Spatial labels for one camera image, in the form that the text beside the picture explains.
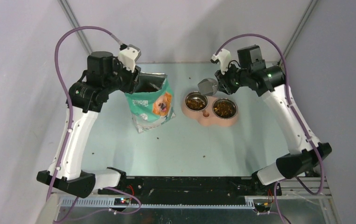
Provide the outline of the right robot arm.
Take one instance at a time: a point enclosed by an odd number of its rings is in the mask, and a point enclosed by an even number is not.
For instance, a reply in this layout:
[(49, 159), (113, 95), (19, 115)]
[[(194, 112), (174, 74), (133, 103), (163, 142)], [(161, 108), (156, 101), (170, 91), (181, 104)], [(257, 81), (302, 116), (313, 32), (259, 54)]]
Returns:
[(289, 153), (279, 157), (275, 163), (255, 172), (251, 189), (263, 195), (270, 184), (283, 179), (292, 179), (320, 164), (331, 152), (329, 143), (322, 143), (309, 128), (295, 101), (291, 88), (286, 84), (286, 75), (277, 66), (267, 67), (258, 45), (237, 51), (239, 65), (231, 64), (231, 53), (221, 49), (211, 58), (219, 63), (215, 73), (218, 89), (228, 95), (240, 87), (248, 87), (266, 103), (273, 113), (286, 139)]

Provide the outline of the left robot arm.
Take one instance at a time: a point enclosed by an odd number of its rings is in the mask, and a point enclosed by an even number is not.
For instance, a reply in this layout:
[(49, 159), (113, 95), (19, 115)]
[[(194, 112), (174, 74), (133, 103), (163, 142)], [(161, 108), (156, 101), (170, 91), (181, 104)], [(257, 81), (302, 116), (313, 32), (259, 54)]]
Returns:
[(68, 89), (65, 131), (59, 149), (48, 169), (39, 171), (37, 181), (65, 193), (86, 198), (96, 189), (109, 187), (115, 194), (127, 190), (123, 171), (106, 168), (84, 171), (81, 168), (85, 146), (102, 106), (115, 91), (133, 93), (139, 83), (141, 52), (134, 47), (117, 56), (96, 51), (87, 57), (87, 69)]

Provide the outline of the metal food scoop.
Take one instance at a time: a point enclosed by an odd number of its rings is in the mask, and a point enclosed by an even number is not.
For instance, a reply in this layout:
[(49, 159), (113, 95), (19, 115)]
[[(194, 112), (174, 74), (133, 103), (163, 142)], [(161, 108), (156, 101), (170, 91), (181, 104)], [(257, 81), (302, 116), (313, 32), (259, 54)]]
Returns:
[(213, 96), (218, 92), (218, 81), (213, 78), (205, 78), (197, 84), (199, 92), (203, 96)]

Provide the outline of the green pet food bag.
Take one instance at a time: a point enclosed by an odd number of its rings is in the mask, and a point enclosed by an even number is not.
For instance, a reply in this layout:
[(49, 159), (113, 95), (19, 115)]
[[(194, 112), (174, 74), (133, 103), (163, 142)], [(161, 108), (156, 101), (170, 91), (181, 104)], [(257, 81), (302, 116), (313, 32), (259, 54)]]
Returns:
[(140, 73), (137, 89), (125, 97), (138, 133), (150, 131), (175, 117), (174, 93), (165, 73)]

